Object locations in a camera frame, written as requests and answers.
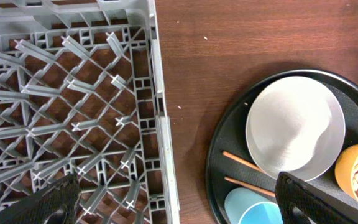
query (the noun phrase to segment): wooden stick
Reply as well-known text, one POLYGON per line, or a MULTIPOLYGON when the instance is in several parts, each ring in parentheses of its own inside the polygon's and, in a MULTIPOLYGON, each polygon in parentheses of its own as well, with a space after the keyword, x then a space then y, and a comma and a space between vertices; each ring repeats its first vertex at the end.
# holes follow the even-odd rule
POLYGON ((226 157, 228 157, 228 158, 230 158, 230 159, 232 159, 232 160, 234 160, 234 161, 237 161, 237 162, 239 162, 239 163, 241 163, 241 164, 243 164, 243 165, 246 165, 247 167, 253 168, 253 169, 256 170, 256 171, 259 171, 259 172, 261 172, 261 173, 263 173, 263 174, 266 174, 266 173, 265 173, 263 170, 261 170, 259 167, 253 165, 252 163, 250 163, 250 162, 248 162, 248 161, 245 161, 245 160, 241 159, 241 158, 238 157, 238 156, 235 156, 235 155, 231 154, 230 152, 223 151, 223 155, 226 156, 226 157))
POLYGON ((262 189, 260 187, 254 186, 252 184, 247 184, 247 183, 241 182, 240 180, 236 180, 236 179, 233 179, 233 178, 230 178, 230 177, 224 177, 224 179, 229 181, 229 182, 232 182, 233 184, 238 184, 238 185, 241 185, 241 186, 246 187, 248 189, 258 191, 258 192, 260 192, 262 194, 265 194, 265 195, 268 195, 268 196, 271 196, 271 197, 276 197, 274 192, 262 189))

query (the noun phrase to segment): light blue mug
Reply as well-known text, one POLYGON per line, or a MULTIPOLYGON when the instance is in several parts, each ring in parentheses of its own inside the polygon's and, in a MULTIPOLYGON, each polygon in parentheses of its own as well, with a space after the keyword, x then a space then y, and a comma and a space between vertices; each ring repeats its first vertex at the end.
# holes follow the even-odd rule
POLYGON ((282 224, 276 203, 245 189, 236 188, 226 196, 224 209, 231 224, 282 224))

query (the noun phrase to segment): tray rim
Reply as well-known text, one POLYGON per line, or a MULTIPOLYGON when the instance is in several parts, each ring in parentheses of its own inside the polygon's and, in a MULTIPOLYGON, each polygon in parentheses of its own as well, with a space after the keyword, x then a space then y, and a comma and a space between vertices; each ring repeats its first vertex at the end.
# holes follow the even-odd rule
POLYGON ((258 86, 263 85, 265 82, 268 82, 270 80, 279 80, 281 78, 295 76, 295 74, 297 74, 297 73, 309 74, 309 75, 300 75, 300 76, 309 77, 309 78, 312 78, 312 79, 315 79, 315 78, 313 78, 311 76, 312 74, 327 76, 329 78, 336 79, 337 81, 339 81, 343 85, 345 85, 345 86, 351 88, 352 90, 354 90, 354 93, 358 94, 358 85, 356 85, 354 82, 350 81, 349 79, 347 79, 347 78, 345 78, 345 77, 343 77, 341 75, 338 75, 337 73, 329 72, 327 70, 300 68, 300 69, 295 69, 295 70, 287 70, 287 71, 284 71, 284 72, 280 72, 280 73, 276 73, 274 75, 264 77, 261 80, 257 81, 256 83, 254 83, 253 85, 251 85, 250 87, 246 88, 244 91, 241 92, 240 95, 237 95, 236 98, 227 107, 227 109, 224 112, 223 116, 219 120, 218 125, 215 127, 214 134, 213 134, 211 142, 209 144, 208 155, 207 155, 207 158, 206 158, 206 167, 205 167, 206 195, 207 195, 207 199, 208 199, 209 208, 212 211, 212 214, 213 214, 213 217, 214 217, 214 220, 215 220, 216 223, 225 222, 225 219, 222 217, 221 212, 219 212, 218 208, 216 207, 217 206, 216 205, 216 200, 213 198, 213 193, 212 193, 212 185, 209 184, 209 179, 210 179, 210 175, 211 175, 210 170, 209 170, 209 160, 211 158, 212 147, 214 146, 214 143, 216 141, 218 132, 220 132, 220 129, 222 128, 224 121, 227 119, 229 114, 234 110, 234 108, 242 101, 243 97, 248 95, 250 92, 252 92, 258 86))

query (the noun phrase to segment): black object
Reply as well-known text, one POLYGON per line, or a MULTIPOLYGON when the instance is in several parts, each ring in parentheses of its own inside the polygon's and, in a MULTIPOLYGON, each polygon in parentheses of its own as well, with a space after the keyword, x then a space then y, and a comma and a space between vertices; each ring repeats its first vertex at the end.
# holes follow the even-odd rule
MULTIPOLYGON (((346 136, 343 149, 358 144, 358 86, 356 84, 331 72, 310 69, 282 72, 263 79, 243 92, 229 106, 215 130, 209 147, 206 161, 206 190, 209 205, 217 223, 229 223, 224 211, 224 199, 232 189, 238 187, 236 184, 224 181, 224 176, 230 176, 271 191, 275 188, 276 181, 274 179, 224 157, 222 152, 228 151, 253 162, 245 140, 245 125, 249 108, 266 86, 290 76, 313 78, 328 87, 338 99, 345 117, 346 136)), ((334 165, 322 176, 310 181, 309 184, 358 209, 358 203, 337 185, 334 165)), ((272 197, 268 197, 268 199, 275 202, 272 197)))
POLYGON ((358 223, 358 210, 287 172, 278 175, 275 195, 286 224, 310 224, 308 217, 321 224, 358 223))
POLYGON ((76 175, 70 174, 1 211, 0 224, 72 224, 80 198, 76 175))

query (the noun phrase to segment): yellow cup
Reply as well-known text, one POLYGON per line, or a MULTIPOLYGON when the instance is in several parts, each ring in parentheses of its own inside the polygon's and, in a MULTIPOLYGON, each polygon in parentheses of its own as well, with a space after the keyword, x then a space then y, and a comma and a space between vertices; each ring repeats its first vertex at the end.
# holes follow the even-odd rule
POLYGON ((358 161, 358 145, 348 147, 341 153, 335 165, 335 178, 340 188, 358 201, 352 188, 353 168, 358 161))

